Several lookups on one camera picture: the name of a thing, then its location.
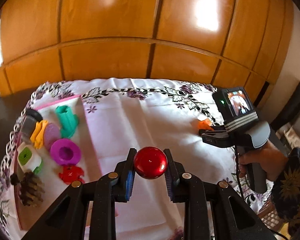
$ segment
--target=white and green toy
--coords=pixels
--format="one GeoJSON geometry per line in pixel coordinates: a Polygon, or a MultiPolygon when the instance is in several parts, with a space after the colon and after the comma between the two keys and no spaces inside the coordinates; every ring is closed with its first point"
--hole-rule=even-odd
{"type": "Polygon", "coordinates": [[[38,174],[43,163],[35,148],[23,142],[18,147],[18,153],[18,163],[22,171],[32,171],[34,174],[38,174]]]}

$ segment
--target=striped elastic strap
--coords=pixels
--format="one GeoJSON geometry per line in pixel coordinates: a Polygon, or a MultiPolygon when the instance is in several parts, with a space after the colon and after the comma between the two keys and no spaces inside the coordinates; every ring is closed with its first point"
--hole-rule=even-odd
{"type": "Polygon", "coordinates": [[[250,123],[256,119],[258,119],[257,113],[255,111],[253,111],[250,114],[244,115],[242,117],[239,117],[239,118],[225,124],[225,129],[229,133],[229,132],[234,131],[234,130],[238,129],[239,127],[246,125],[247,123],[250,123]]]}

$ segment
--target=wooden panel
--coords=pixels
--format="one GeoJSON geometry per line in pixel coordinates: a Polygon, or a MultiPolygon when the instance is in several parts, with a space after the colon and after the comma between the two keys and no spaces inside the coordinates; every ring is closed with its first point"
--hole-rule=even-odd
{"type": "Polygon", "coordinates": [[[163,0],[157,38],[221,53],[235,0],[163,0]]]}
{"type": "Polygon", "coordinates": [[[269,0],[236,0],[223,56],[252,69],[266,26],[269,0]]]}
{"type": "Polygon", "coordinates": [[[251,73],[244,89],[246,90],[251,102],[253,103],[259,95],[266,79],[258,74],[251,73]]]}
{"type": "Polygon", "coordinates": [[[245,67],[222,61],[213,85],[223,88],[243,87],[249,73],[245,67]]]}
{"type": "Polygon", "coordinates": [[[0,67],[0,96],[5,97],[11,94],[7,76],[5,73],[5,67],[0,67]]]}
{"type": "Polygon", "coordinates": [[[58,42],[59,0],[8,0],[2,7],[1,44],[5,63],[58,42]]]}
{"type": "Polygon", "coordinates": [[[149,43],[109,41],[61,49],[66,80],[145,78],[149,43]]]}
{"type": "Polygon", "coordinates": [[[63,0],[61,40],[152,37],[156,0],[63,0]]]}
{"type": "Polygon", "coordinates": [[[218,61],[195,51],[156,44],[151,78],[209,84],[218,61]]]}
{"type": "Polygon", "coordinates": [[[281,72],[283,63],[286,59],[288,47],[290,43],[291,33],[293,28],[293,3],[291,0],[285,0],[285,14],[282,28],[281,40],[279,43],[277,55],[270,70],[268,81],[276,83],[281,72]]]}
{"type": "Polygon", "coordinates": [[[253,70],[267,78],[279,46],[284,18],[284,0],[270,0],[265,36],[253,70]]]}
{"type": "Polygon", "coordinates": [[[259,102],[259,104],[258,104],[258,106],[257,106],[258,109],[261,110],[261,109],[263,108],[263,106],[264,106],[265,103],[267,102],[268,98],[270,97],[273,88],[274,88],[274,85],[271,85],[271,84],[270,84],[270,85],[268,86],[268,88],[267,88],[265,94],[263,95],[262,99],[260,100],[260,102],[259,102]]]}
{"type": "Polygon", "coordinates": [[[6,72],[13,93],[63,79],[58,49],[21,58],[6,66],[6,72]]]}

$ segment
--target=floral tablecloth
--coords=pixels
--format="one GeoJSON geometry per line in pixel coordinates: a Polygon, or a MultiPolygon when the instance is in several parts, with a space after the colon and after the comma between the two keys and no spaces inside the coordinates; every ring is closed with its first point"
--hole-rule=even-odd
{"type": "MultiPolygon", "coordinates": [[[[173,159],[201,180],[215,184],[225,180],[239,192],[233,149],[207,145],[197,135],[198,120],[209,118],[215,124],[223,123],[212,99],[213,91],[211,85],[151,79],[45,83],[26,107],[81,94],[95,149],[91,154],[98,158],[103,174],[124,161],[130,148],[155,146],[162,150],[169,148],[173,159]]],[[[10,237],[19,240],[26,232],[19,229],[11,208],[13,189],[9,183],[9,164],[5,165],[7,168],[0,174],[0,220],[7,222],[10,237]]],[[[245,178],[241,184],[245,197],[254,194],[254,201],[250,197],[246,200],[258,212],[270,194],[272,183],[267,183],[268,191],[263,195],[252,192],[245,178]]],[[[118,240],[181,239],[184,205],[170,202],[164,176],[146,180],[136,175],[130,201],[116,203],[116,208],[118,240]]],[[[209,214],[213,238],[210,209],[209,214]]]]}

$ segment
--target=black floral sleeve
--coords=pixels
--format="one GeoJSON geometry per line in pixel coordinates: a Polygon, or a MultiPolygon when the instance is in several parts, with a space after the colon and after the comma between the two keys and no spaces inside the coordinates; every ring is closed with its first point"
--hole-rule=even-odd
{"type": "Polygon", "coordinates": [[[294,148],[284,171],[272,188],[272,202],[281,218],[289,223],[293,236],[300,226],[300,148],[294,148]]]}

